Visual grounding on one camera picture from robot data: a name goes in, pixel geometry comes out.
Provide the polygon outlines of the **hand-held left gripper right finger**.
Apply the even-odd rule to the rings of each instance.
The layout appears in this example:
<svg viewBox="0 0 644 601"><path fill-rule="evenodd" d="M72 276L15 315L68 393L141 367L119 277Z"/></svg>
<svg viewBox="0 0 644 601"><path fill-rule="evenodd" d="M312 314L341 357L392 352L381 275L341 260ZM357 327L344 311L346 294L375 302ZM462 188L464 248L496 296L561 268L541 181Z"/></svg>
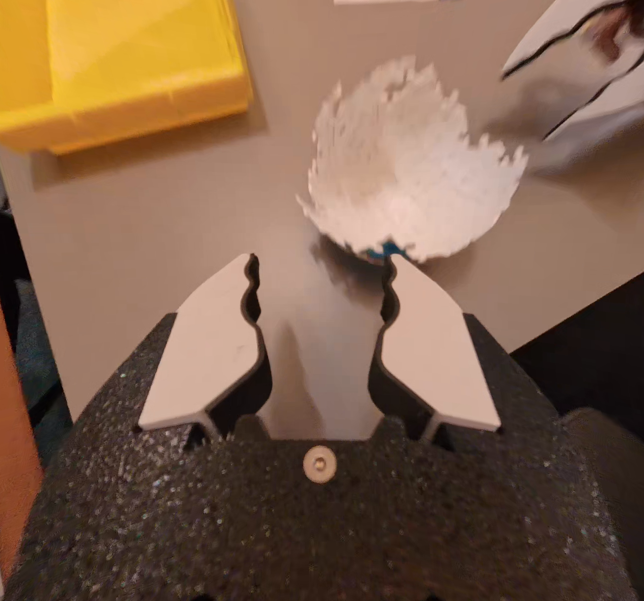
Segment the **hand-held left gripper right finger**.
<svg viewBox="0 0 644 601"><path fill-rule="evenodd" d="M444 425L498 432L502 421L464 312L446 291L400 254L384 265L382 327L368 392L412 441Z"/></svg>

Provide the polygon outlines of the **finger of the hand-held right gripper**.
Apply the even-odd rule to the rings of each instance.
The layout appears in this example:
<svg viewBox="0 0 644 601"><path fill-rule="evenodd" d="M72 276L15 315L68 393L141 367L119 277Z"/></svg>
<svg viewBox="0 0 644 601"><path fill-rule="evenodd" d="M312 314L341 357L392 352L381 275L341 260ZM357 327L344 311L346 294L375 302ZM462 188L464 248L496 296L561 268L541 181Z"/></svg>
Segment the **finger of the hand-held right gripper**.
<svg viewBox="0 0 644 601"><path fill-rule="evenodd" d="M643 70L630 69L575 101L543 135L544 144L580 144L608 138L643 115Z"/></svg>
<svg viewBox="0 0 644 601"><path fill-rule="evenodd" d="M557 42L575 34L591 18L632 0L555 0L520 40L502 68L502 79L539 58Z"/></svg>

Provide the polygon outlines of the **yellow plastic bin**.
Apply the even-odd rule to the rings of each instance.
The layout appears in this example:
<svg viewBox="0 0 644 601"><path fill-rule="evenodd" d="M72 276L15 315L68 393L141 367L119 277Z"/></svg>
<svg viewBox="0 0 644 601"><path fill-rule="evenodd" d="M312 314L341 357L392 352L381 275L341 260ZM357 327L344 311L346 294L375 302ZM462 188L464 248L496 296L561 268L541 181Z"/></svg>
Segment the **yellow plastic bin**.
<svg viewBox="0 0 644 601"><path fill-rule="evenodd" d="M1 145L63 155L247 111L233 0L1 0Z"/></svg>

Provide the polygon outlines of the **grey fabric chair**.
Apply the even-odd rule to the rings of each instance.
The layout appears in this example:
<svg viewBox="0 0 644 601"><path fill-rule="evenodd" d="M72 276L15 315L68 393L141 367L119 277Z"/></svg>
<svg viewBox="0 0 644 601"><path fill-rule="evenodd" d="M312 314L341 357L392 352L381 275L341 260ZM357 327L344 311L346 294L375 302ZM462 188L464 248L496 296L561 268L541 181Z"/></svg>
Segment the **grey fabric chair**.
<svg viewBox="0 0 644 601"><path fill-rule="evenodd" d="M594 409L576 409L561 421L589 463L632 586L643 599L643 442Z"/></svg>

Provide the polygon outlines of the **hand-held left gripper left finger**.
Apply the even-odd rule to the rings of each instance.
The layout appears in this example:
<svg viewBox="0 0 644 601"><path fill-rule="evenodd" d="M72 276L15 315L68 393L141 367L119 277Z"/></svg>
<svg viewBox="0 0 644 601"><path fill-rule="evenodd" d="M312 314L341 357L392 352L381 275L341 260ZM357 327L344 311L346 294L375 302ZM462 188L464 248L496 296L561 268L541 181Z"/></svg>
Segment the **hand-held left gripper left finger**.
<svg viewBox="0 0 644 601"><path fill-rule="evenodd" d="M226 439L266 404L272 374L259 287L260 261L243 253L178 308L138 420L142 430L197 425Z"/></svg>

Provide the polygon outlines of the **person's right hand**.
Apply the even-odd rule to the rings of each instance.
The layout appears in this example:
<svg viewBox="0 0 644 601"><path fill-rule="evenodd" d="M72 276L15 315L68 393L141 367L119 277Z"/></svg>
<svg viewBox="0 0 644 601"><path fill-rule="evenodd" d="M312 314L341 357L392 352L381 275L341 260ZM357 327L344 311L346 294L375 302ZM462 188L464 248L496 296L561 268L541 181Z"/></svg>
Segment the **person's right hand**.
<svg viewBox="0 0 644 601"><path fill-rule="evenodd" d="M614 64L620 58L618 38L621 34L643 38L643 0L628 0L619 7L602 11L590 20L586 29L592 49L607 64Z"/></svg>

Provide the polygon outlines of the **colourful cartoon puzzle ball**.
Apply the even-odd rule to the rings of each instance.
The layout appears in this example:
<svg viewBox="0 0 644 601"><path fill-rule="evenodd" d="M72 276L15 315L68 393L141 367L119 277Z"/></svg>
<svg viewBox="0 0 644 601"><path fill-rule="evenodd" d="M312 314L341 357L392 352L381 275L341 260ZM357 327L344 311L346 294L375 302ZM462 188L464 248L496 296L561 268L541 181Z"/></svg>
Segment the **colourful cartoon puzzle ball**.
<svg viewBox="0 0 644 601"><path fill-rule="evenodd" d="M372 262L394 252L423 264L459 253L508 209L529 160L523 146L470 136L466 107L432 64L408 55L376 67L349 94L338 82L312 128L304 216Z"/></svg>

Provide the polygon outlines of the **brown wooden cabinet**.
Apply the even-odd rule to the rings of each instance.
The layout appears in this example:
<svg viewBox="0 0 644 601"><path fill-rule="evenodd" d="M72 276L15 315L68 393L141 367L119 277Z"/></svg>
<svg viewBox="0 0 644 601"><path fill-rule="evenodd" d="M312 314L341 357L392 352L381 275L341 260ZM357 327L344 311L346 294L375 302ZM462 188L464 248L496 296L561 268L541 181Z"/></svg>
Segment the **brown wooden cabinet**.
<svg viewBox="0 0 644 601"><path fill-rule="evenodd" d="M1 574L12 573L43 470L1 315Z"/></svg>

